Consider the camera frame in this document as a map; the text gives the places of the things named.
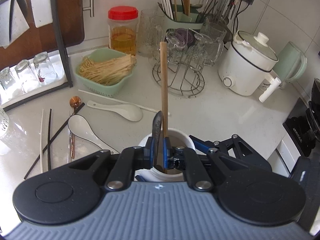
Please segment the yellow liquid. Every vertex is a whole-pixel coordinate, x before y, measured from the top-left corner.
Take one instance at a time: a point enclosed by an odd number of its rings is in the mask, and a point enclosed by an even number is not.
[[[110,41],[111,49],[136,55],[136,33],[132,29],[125,26],[113,28]]]

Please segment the green basket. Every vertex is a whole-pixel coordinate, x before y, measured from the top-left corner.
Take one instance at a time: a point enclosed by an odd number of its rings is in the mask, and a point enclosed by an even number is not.
[[[95,50],[87,57],[89,59],[92,59],[95,62],[102,62],[105,60],[109,60],[109,59],[113,59],[113,58],[117,58],[117,57],[122,57],[125,55],[126,54],[119,52],[119,51],[116,51],[116,50],[113,50],[113,49],[101,48],[101,49]],[[133,70],[132,70],[131,74],[124,77],[119,83],[112,85],[112,86],[105,86],[105,85],[98,84],[96,82],[93,82],[87,78],[80,76],[79,70],[80,70],[80,65],[78,65],[76,67],[75,75],[82,82],[82,84],[84,84],[87,88],[89,88],[93,91],[96,91],[97,93],[102,94],[106,97],[112,97],[116,93],[118,93],[120,91],[120,89],[124,86],[124,84],[127,82],[128,78],[130,78],[133,74]]]

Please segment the wooden cutting board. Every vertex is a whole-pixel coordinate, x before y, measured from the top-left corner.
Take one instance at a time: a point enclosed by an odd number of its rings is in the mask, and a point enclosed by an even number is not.
[[[33,58],[42,51],[53,51],[58,48],[53,24],[36,28],[30,0],[26,0],[29,30],[23,33],[7,49],[0,47],[0,69],[16,65],[23,59]],[[84,40],[82,0],[58,0],[58,15],[62,38],[66,47],[81,43]]]

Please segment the green kettle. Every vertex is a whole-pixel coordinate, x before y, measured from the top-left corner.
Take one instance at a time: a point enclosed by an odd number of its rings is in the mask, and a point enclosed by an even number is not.
[[[302,76],[307,67],[307,58],[292,41],[289,41],[278,55],[279,61],[272,70],[281,80],[280,88],[286,83],[296,81]]]

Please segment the plastic jar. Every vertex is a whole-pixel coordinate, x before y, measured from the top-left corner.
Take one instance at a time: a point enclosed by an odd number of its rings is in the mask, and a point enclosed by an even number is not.
[[[131,6],[117,6],[108,11],[109,48],[136,55],[138,10]]]

